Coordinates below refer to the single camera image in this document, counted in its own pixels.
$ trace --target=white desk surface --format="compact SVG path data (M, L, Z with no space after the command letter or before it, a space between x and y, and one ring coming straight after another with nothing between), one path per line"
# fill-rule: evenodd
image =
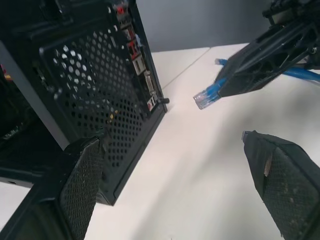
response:
M95 206L86 240L282 239L254 187L242 132L295 142L319 165L320 88L281 76L260 91L199 110L192 97L215 79L221 68L215 58L243 46L211 48L166 82L169 112L115 206ZM10 198L21 201L27 191L4 185L0 192L12 196L1 194L0 212L12 214L19 203ZM9 219L2 218L0 224Z

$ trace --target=rear i/o panel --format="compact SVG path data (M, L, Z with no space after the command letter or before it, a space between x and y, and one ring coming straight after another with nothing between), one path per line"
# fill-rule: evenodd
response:
M150 66L146 65L144 46L135 31L135 23L132 21L127 2L114 6L120 30L126 40L126 47L130 55L130 61L136 73L136 80L140 86L144 101L151 112L158 104L159 92L155 84L155 77L151 74Z

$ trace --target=red port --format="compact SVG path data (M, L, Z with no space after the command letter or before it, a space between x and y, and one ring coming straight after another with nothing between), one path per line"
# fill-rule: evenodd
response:
M131 41L128 43L128 48L131 54L131 58L135 59L139 54L139 49L135 41Z
M124 14L125 13L125 10L122 6L118 6L118 8L116 9L118 14Z

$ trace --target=computer case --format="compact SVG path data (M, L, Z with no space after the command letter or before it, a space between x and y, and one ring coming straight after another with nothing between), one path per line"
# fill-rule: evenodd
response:
M41 120L17 125L2 138L0 181L31 187L55 162L56 156L43 156L82 138L108 135L96 200L113 205L168 103L136 1L2 2L0 63L10 76L2 80L13 81ZM1 152L9 146L14 153L21 138L30 139L23 144L43 141L52 148L38 151L41 157L34 158L41 161L24 158L12 164L11 155Z

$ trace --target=perforated mesh panel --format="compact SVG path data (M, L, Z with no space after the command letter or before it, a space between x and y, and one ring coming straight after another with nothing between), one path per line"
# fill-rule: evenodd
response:
M102 162L99 141L96 140L79 157L60 195L61 208L77 240L85 238L96 204Z
M92 30L46 52L58 80L53 97L81 137L108 129L105 159L116 172L142 127L141 110L111 30Z
M263 202L286 240L299 239L311 222L319 195L291 160L277 148L265 180Z

